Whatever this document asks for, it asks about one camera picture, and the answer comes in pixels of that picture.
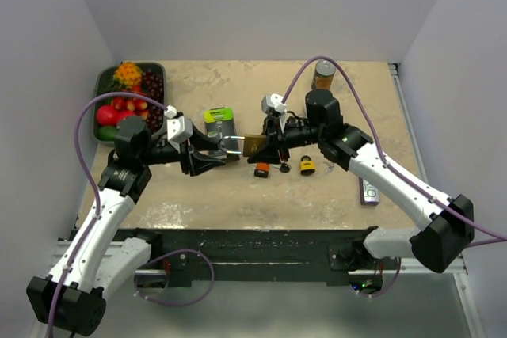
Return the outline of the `orange padlock keys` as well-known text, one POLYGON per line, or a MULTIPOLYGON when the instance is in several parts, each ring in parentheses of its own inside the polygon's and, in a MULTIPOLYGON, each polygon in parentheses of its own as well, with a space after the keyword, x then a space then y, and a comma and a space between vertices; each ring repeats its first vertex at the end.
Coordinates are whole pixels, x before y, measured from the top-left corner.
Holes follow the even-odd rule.
POLYGON ((291 166, 288 163, 284 162, 279 165, 278 169, 282 173, 289 173, 291 171, 291 166))

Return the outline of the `orange padlock with keys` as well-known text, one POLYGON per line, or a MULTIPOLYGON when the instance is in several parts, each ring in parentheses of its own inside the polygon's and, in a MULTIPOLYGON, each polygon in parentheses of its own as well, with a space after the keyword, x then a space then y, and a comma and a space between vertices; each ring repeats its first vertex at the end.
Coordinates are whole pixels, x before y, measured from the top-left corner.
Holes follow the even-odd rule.
POLYGON ((270 172, 270 165, 267 163, 259 162, 256 164, 255 170, 254 170, 254 176, 260 177, 260 178, 268 178, 270 172))

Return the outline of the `brass padlock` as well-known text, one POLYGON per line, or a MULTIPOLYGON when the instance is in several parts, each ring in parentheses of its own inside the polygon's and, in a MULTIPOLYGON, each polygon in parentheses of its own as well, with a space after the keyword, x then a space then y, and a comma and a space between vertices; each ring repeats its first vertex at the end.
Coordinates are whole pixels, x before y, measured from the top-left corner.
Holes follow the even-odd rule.
POLYGON ((218 148, 225 154, 229 155, 238 155, 243 157, 250 157, 257 150, 264 146, 267 137, 265 135, 229 135, 223 136, 218 142, 218 148), (242 141, 243 146, 240 150, 239 148, 232 150, 227 147, 227 142, 229 141, 242 141))

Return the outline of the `yellow padlock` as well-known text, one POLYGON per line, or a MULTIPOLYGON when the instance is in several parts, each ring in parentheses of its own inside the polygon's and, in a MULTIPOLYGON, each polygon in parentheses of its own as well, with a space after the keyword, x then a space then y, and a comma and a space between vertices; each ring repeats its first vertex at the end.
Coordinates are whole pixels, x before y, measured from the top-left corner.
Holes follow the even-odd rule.
POLYGON ((300 174, 302 176, 310 176, 315 173, 315 163, 308 155, 303 155, 300 158, 300 174))

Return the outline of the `silver keys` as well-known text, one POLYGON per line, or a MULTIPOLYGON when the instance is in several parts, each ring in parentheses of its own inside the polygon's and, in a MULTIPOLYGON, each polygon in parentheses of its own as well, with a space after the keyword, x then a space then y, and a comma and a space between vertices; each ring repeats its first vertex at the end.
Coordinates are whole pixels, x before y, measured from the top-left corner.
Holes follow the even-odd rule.
POLYGON ((334 163, 324 161, 323 164, 325 166, 325 169, 324 169, 325 174, 331 173, 334 170, 334 163))

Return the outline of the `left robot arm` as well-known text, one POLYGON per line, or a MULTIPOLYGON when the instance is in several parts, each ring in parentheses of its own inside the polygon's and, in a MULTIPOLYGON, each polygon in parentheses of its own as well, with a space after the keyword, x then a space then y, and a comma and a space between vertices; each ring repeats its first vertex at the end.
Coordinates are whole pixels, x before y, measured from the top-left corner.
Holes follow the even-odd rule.
POLYGON ((197 176, 224 164, 207 155, 218 147, 184 116, 169 120, 167 136, 160 140, 152 139, 141 117, 121 120, 84 223, 51 271, 44 278, 32 278, 27 286, 37 320, 90 336, 105 314, 107 301, 123 282, 137 268, 156 268, 163 262, 161 236, 147 231, 136 232, 105 257, 147 186, 151 165, 178 162, 184 174, 197 176))

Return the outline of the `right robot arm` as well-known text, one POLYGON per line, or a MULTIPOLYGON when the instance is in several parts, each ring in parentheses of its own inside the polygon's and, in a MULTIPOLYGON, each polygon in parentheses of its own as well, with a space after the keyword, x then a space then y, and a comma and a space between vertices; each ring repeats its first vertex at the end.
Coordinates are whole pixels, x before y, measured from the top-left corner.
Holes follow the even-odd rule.
POLYGON ((378 150, 369 135, 344 122, 339 101, 329 90, 311 90, 305 105, 305 118, 289 118, 281 95, 265 96, 262 139, 248 162, 280 164, 289 159, 290 149, 315 144, 327 161, 376 187, 414 223, 405 229, 369 228, 338 254, 349 269, 369 269, 381 259, 398 257, 444 272, 474 239, 462 220, 473 218, 473 203, 432 188, 378 150))

